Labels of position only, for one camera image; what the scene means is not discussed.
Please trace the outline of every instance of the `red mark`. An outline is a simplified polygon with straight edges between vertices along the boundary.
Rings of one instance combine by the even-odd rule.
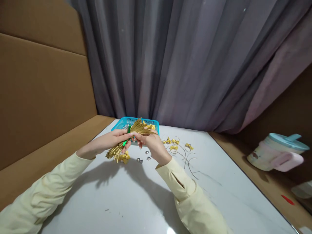
[[[288,197],[281,195],[289,204],[294,205],[293,201],[290,200]]]

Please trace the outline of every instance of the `teal basket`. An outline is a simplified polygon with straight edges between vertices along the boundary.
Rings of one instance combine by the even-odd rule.
[[[138,118],[133,118],[133,117],[122,117],[118,123],[111,129],[111,131],[115,130],[115,129],[122,129],[126,124],[131,124],[133,125],[134,122],[137,120]],[[159,135],[159,123],[157,120],[149,120],[149,119],[142,119],[142,121],[145,121],[146,124],[153,124],[155,125],[156,131],[158,132]]]

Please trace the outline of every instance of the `sleeve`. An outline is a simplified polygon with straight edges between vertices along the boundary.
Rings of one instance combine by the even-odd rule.
[[[179,217],[190,233],[232,233],[220,211],[174,159],[156,171],[174,194]]]
[[[0,233],[38,233],[64,200],[74,181],[93,160],[68,157],[0,212]]]

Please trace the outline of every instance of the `hand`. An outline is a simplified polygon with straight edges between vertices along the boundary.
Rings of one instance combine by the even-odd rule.
[[[140,148],[142,148],[142,145],[146,145],[149,148],[153,159],[155,159],[160,166],[164,166],[171,161],[172,156],[166,150],[158,134],[141,135],[135,132],[134,136]]]
[[[125,141],[133,136],[133,133],[127,133],[126,129],[115,129],[103,136],[90,141],[76,152],[77,156],[84,159],[93,159],[97,154],[103,153],[104,150],[108,150],[118,143]],[[123,147],[122,153],[124,153],[131,145],[131,141]]]

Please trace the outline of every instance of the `white marble tabletop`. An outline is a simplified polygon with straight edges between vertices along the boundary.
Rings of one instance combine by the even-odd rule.
[[[109,132],[114,120],[98,136]],[[196,157],[187,174],[196,180],[234,233],[297,233],[207,132],[160,126],[160,137],[189,143]],[[155,170],[148,148],[129,148],[127,165],[108,160],[106,151],[74,183],[64,203],[44,223],[54,233],[188,233],[175,209],[173,195]],[[178,152],[184,155],[179,147]],[[184,167],[181,155],[173,156]],[[137,158],[143,159],[140,164]]]

